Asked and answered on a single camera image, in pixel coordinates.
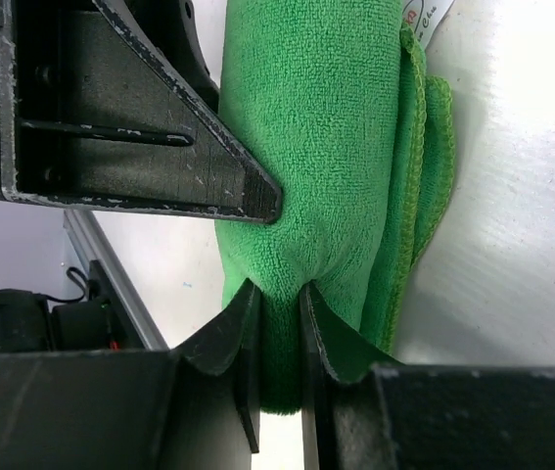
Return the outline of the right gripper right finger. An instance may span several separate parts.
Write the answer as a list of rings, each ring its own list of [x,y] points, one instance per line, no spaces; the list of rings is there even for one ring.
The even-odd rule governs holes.
[[[555,469],[555,368],[404,365],[300,293],[308,469]]]

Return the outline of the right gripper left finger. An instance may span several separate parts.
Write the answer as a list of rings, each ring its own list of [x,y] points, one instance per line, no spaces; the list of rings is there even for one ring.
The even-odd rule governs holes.
[[[169,351],[0,352],[0,469],[247,469],[261,294]]]

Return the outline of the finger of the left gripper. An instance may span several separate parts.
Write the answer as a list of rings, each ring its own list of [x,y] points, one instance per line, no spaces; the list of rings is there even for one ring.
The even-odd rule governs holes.
[[[0,1],[0,201],[269,224],[189,1]]]

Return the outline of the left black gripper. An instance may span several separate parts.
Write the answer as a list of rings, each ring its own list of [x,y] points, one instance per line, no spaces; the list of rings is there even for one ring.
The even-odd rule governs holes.
[[[210,77],[190,1],[128,1],[127,8],[153,44],[213,110],[218,88]]]

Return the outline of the green towel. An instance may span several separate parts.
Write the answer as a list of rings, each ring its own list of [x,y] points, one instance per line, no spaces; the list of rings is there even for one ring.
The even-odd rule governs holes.
[[[262,293],[261,408],[291,414],[305,284],[391,349],[453,186],[452,93],[398,1],[231,1],[219,113],[283,191],[276,222],[215,233],[223,300],[247,280]]]

